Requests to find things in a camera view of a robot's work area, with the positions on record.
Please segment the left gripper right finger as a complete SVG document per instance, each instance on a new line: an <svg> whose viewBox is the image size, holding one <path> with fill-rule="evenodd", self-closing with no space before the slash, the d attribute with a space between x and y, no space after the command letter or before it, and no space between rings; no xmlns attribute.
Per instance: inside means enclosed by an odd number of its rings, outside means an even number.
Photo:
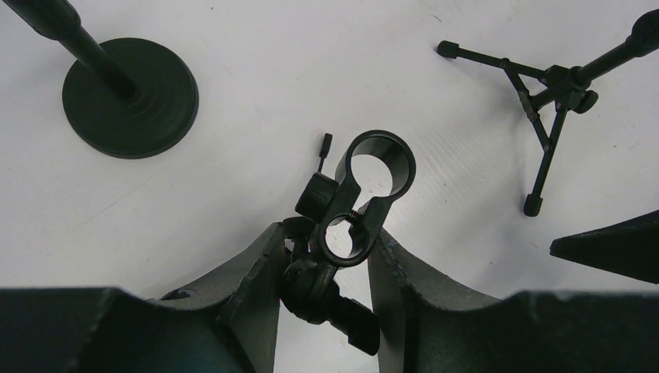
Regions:
<svg viewBox="0 0 659 373"><path fill-rule="evenodd" d="M381 232L368 258L382 372L656 372L658 296L521 291L498 299Z"/></svg>

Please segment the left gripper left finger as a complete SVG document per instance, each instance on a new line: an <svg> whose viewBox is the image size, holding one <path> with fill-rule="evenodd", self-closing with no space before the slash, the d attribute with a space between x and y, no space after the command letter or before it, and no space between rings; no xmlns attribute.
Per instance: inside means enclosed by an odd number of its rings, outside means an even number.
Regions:
<svg viewBox="0 0 659 373"><path fill-rule="evenodd" d="M119 288L1 292L3 372L271 372L286 261L270 225L162 299Z"/></svg>

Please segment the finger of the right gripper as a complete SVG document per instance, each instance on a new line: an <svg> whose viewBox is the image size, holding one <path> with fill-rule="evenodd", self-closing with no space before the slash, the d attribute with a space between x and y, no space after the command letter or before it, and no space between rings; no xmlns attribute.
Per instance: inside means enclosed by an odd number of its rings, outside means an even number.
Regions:
<svg viewBox="0 0 659 373"><path fill-rule="evenodd" d="M556 239L550 255L651 284L658 283L658 212Z"/></svg>

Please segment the black tripod clip stand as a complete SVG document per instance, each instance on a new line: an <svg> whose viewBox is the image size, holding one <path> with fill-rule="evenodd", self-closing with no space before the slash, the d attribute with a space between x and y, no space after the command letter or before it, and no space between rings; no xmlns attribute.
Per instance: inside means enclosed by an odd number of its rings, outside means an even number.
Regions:
<svg viewBox="0 0 659 373"><path fill-rule="evenodd" d="M296 216L283 221L284 237L293 245L284 271L280 300L297 318L329 323L362 353L375 356L380 324L370 308L340 293L336 273L362 264L371 255L392 205L411 188L417 164L409 145L385 130L359 134L343 153L333 176L323 172L333 136L325 134L319 164L295 205ZM355 204L362 188L353 160L369 156L385 165L391 190Z"/></svg>

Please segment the tripod shock mount stand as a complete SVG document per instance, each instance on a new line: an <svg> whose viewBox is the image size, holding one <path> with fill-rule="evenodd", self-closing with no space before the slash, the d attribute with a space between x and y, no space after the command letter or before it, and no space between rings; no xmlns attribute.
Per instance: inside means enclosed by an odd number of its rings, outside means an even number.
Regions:
<svg viewBox="0 0 659 373"><path fill-rule="evenodd" d="M523 214L534 218L542 207L542 191L549 174L565 119L569 112L583 114L598 101L591 83L612 70L658 50L658 11L643 14L630 35L619 46L595 58L585 66L565 68L553 65L545 70L511 61L508 58L470 51L459 44L443 40L436 53L447 59L465 59L502 70L513 85L523 111L542 147L543 157L532 192L523 204Z"/></svg>

